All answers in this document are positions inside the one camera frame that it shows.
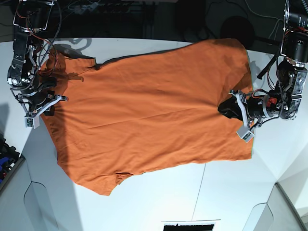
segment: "orange t-shirt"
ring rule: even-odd
[[[50,56],[47,67],[52,68]],[[109,195],[124,179],[167,167],[251,158],[242,122],[219,114],[230,89],[252,90],[247,52],[234,39],[160,54],[94,59],[58,54],[56,94],[69,102],[42,116],[58,164],[77,184]]]

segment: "white table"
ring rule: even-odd
[[[56,43],[95,57],[97,63],[188,45],[115,38],[62,39]],[[0,111],[0,123],[5,126],[7,143],[21,152],[31,128],[25,128],[24,111],[6,83],[12,43],[0,43],[0,53],[0,109],[8,108],[7,120],[6,112]],[[254,88],[268,90],[265,79],[256,77],[272,55],[255,51],[248,51],[248,55]],[[270,75],[275,79],[274,66]],[[239,231],[253,207],[267,202],[274,183],[306,146],[307,95],[304,94],[294,121],[277,119],[258,128],[251,160],[188,164],[134,176],[117,186],[110,197],[99,196],[70,181],[56,164],[55,149],[44,125],[31,134],[23,154],[32,180],[44,184],[49,192],[60,230],[160,231],[162,220],[220,219],[220,230]]]

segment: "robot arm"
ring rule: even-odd
[[[233,99],[221,103],[218,111],[229,118],[238,118],[243,125],[237,134],[246,142],[254,137],[254,130],[276,118],[293,119],[302,99],[308,63],[308,12],[300,0],[286,0],[284,36],[279,51],[260,73],[263,75],[276,61],[276,85],[270,91],[257,89],[248,95],[241,91],[230,91]],[[278,64],[278,56],[284,57]]]
[[[56,86],[52,72],[48,77],[40,75],[40,67],[47,52],[41,62],[37,63],[38,54],[43,49],[43,39],[37,34],[47,28],[54,4],[54,0],[20,0],[14,17],[13,24],[18,28],[14,36],[14,55],[7,82],[26,113],[27,127],[37,128],[40,114],[51,116],[57,102],[67,101],[66,97],[55,95],[48,90]],[[49,44],[47,51],[50,50],[52,42],[49,41]]]

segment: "orange cloth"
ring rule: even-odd
[[[47,67],[52,68],[54,57]],[[58,55],[55,116],[43,116],[58,164],[77,184],[109,195],[124,179],[167,167],[251,158],[237,119],[217,107],[230,89],[252,90],[247,52],[207,40],[94,68]]]

